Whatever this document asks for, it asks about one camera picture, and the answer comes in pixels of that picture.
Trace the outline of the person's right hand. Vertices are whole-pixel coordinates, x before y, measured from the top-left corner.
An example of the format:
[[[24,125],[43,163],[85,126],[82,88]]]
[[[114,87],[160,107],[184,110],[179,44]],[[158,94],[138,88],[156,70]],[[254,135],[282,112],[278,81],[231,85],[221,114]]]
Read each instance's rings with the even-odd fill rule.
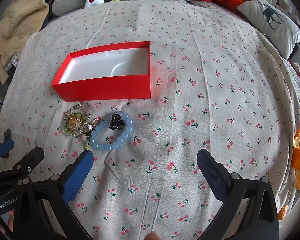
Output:
[[[161,240],[161,238],[155,232],[151,231],[144,237],[144,240]]]

